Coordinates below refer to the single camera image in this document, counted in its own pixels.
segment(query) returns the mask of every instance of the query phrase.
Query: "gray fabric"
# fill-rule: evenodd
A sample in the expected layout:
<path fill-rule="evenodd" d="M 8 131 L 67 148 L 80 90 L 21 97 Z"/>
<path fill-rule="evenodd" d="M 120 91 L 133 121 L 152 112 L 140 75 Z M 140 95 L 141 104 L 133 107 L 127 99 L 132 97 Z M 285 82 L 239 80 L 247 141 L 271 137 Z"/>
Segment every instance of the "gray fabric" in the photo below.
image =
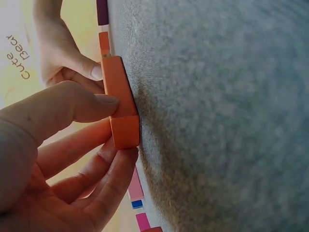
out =
<path fill-rule="evenodd" d="M 110 0 L 164 232 L 309 230 L 309 2 Z"/>

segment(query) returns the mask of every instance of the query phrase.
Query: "hand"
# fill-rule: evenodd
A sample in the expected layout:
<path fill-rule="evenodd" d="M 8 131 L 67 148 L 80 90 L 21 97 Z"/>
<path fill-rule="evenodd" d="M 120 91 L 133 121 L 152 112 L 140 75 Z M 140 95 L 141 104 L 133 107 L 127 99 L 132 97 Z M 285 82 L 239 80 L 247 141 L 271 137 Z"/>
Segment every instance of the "hand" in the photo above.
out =
<path fill-rule="evenodd" d="M 34 16 L 41 76 L 52 86 L 72 80 L 93 93 L 104 93 L 101 66 L 83 56 L 60 15 Z"/>
<path fill-rule="evenodd" d="M 62 82 L 0 110 L 0 231 L 102 231 L 131 181 L 137 149 L 117 151 L 108 120 L 38 147 L 73 120 L 97 121 L 116 108 L 114 97 Z M 46 183 L 102 143 L 77 175 Z"/>

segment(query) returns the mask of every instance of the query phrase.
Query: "wrist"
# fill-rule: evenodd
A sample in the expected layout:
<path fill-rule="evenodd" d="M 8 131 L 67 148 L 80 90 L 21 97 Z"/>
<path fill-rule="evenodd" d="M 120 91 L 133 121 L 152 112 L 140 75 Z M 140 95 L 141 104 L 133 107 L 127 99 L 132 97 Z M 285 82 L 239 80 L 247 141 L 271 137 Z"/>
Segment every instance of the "wrist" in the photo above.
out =
<path fill-rule="evenodd" d="M 60 18 L 62 0 L 33 0 L 34 20 Z"/>

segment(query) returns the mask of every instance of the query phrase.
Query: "purple tab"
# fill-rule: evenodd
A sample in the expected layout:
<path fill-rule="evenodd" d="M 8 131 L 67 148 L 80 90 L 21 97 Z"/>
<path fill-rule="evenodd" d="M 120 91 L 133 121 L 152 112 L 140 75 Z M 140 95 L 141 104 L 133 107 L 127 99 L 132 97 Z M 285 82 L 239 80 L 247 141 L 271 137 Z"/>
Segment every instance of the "purple tab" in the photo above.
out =
<path fill-rule="evenodd" d="M 98 25 L 108 25 L 108 7 L 107 0 L 97 0 Z"/>

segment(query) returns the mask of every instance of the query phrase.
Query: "orange tab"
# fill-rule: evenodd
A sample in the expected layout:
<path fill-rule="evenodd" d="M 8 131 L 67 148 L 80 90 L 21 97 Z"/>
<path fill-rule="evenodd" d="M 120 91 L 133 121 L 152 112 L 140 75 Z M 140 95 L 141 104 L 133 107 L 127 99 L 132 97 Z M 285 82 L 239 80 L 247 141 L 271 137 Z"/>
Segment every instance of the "orange tab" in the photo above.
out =
<path fill-rule="evenodd" d="M 137 147 L 140 119 L 121 58 L 103 58 L 102 70 L 105 93 L 120 101 L 117 111 L 110 117 L 115 147 L 118 150 Z"/>
<path fill-rule="evenodd" d="M 98 39 L 100 43 L 101 55 L 103 57 L 110 55 L 110 42 L 108 39 L 108 32 L 100 32 L 98 34 Z"/>
<path fill-rule="evenodd" d="M 162 231 L 161 227 L 154 227 L 154 228 L 142 231 L 142 232 L 163 232 L 163 231 Z"/>

